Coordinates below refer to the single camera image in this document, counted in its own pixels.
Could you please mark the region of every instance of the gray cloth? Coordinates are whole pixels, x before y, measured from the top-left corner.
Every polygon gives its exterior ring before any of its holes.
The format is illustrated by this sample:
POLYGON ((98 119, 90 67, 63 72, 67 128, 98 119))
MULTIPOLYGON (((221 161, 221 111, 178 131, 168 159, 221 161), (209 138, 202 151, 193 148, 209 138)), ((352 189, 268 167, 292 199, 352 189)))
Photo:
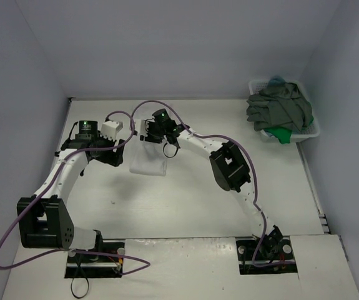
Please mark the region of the gray cloth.
POLYGON ((294 83, 268 86, 247 100, 247 120, 254 122, 254 130, 283 127, 301 132, 312 118, 311 104, 294 83))

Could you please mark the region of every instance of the white wall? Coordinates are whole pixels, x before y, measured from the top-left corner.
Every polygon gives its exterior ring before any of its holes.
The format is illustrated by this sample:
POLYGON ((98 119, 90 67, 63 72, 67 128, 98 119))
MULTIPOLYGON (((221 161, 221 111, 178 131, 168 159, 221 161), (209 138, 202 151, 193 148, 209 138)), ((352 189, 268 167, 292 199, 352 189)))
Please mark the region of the white wall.
POLYGON ((298 78, 340 0, 17 0, 69 96, 245 96, 298 78))
MULTIPOLYGON (((15 1, 0 0, 0 238, 52 163, 67 100, 15 1)), ((0 263, 10 264, 18 232, 0 263)), ((9 272, 0 271, 0 299, 9 272)))
POLYGON ((322 127, 303 147, 359 287, 359 1, 342 1, 302 80, 322 127))

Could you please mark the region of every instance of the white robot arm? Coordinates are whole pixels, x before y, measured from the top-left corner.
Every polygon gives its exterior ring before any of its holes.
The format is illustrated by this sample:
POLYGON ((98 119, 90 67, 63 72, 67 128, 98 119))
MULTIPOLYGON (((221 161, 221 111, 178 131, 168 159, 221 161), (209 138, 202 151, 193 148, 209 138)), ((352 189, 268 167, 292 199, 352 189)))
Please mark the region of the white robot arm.
MULTIPOLYGON (((210 159, 212 153, 216 153, 222 148, 222 142, 218 142, 214 139, 200 139, 194 136, 196 133, 192 128, 190 131, 184 130, 179 134, 178 145, 181 149, 192 151, 193 153, 202 156, 203 158, 210 159)), ((225 159, 226 163, 231 163, 229 159, 225 159)), ((238 192, 231 189, 230 194, 237 200, 242 211, 246 214, 247 219, 250 221, 250 227, 252 234, 256 237, 262 236, 263 231, 263 219, 261 212, 253 205, 253 188, 251 184, 243 184, 241 190, 238 192)), ((274 230, 274 223, 271 219, 267 219, 266 234, 270 234, 274 230)))
POLYGON ((117 133, 121 129, 121 122, 106 121, 101 131, 98 131, 97 122, 79 121, 79 134, 76 134, 73 140, 71 129, 61 152, 57 153, 59 159, 44 184, 32 197, 21 198, 17 204, 17 213, 20 214, 37 195, 53 183, 42 199, 19 222, 24 247, 89 250, 101 246, 102 236, 99 231, 74 226, 66 208, 67 200, 77 178, 83 175, 89 161, 96 159, 116 167, 122 163, 124 147, 115 152, 84 151, 72 155, 68 160, 65 158, 78 149, 114 146, 117 133))
POLYGON ((217 184, 229 191, 237 200, 250 222, 252 234, 263 238, 263 248, 268 253, 282 240, 279 228, 265 215, 262 216, 261 206, 253 203, 254 190, 249 175, 250 169, 238 146, 233 142, 219 142, 211 138, 200 138, 191 127, 176 124, 171 120, 165 109, 153 113, 153 121, 137 120, 137 131, 140 140, 148 142, 167 142, 186 149, 210 161, 217 184))

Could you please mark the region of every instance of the plastic basket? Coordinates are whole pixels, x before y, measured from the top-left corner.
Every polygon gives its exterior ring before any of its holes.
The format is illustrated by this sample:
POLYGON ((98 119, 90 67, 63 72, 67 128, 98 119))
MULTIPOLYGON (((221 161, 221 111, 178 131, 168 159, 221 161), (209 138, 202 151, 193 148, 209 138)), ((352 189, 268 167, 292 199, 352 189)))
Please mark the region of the plastic basket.
MULTIPOLYGON (((257 94, 262 89, 265 89, 268 86, 268 82, 269 82, 269 79, 258 79, 258 80, 250 81, 248 83, 248 88, 250 89, 250 95, 257 94)), ((305 99, 308 102, 310 102, 308 94, 307 94, 302 83, 298 82, 297 80, 288 80, 287 82, 296 84, 298 86, 300 92, 305 97, 305 99)), ((312 122, 311 125, 309 125, 309 127, 307 127, 305 130, 303 130, 302 133, 293 133, 292 134, 292 136, 290 137, 291 143, 297 143, 297 142, 299 143, 306 139, 315 138, 315 137, 319 136, 320 129, 319 129, 319 125, 318 125, 317 116, 314 113, 313 113, 313 116, 314 116, 314 121, 312 122)), ((260 137, 261 137, 261 140, 264 142, 279 142, 275 136, 265 132, 264 130, 260 131, 260 137)))

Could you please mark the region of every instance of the white tabletop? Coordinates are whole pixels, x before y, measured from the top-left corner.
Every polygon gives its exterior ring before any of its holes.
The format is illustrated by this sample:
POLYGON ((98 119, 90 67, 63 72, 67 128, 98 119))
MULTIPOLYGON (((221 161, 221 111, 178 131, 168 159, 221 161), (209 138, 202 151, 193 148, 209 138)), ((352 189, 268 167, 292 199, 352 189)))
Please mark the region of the white tabletop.
MULTIPOLYGON (((101 123, 109 112, 131 111, 139 102, 74 101, 63 140, 73 122, 101 123)), ((120 279, 91 279, 86 299, 359 300, 338 237, 323 234, 296 145, 261 142, 246 121, 244 100, 168 103, 199 133, 228 135, 249 151, 259 202, 290 236, 298 274, 241 276, 233 237, 249 236, 250 229, 237 202, 216 185, 209 162, 180 150, 166 177, 135 175, 129 172, 130 143, 123 165, 90 163, 74 186, 68 210, 76 226, 126 239, 127 254, 152 265, 120 279)), ((129 122, 117 119, 124 121, 124 138, 129 122)), ((15 261, 42 251, 19 246, 15 261)), ((71 280, 64 279, 66 258, 59 252, 13 269, 3 299, 73 299, 71 280)), ((124 271, 137 266, 127 260, 124 271)), ((85 286, 77 280, 75 289, 80 293, 85 286)))
MULTIPOLYGON (((109 112, 131 112, 140 101, 73 101, 62 142, 81 119, 104 122, 109 112)), ((295 144, 264 143, 246 121, 245 100, 167 101, 201 134, 224 134, 250 153, 257 170, 259 203, 283 234, 323 234, 295 144)), ((146 104, 151 110, 159 104, 146 104)), ((126 116, 120 138, 129 135, 126 116)), ((232 196, 215 183, 210 163, 186 150, 170 159, 165 177, 129 172, 135 141, 124 163, 92 161, 71 192, 68 210, 76 226, 98 229, 105 238, 197 238, 250 236, 248 221, 232 196)))

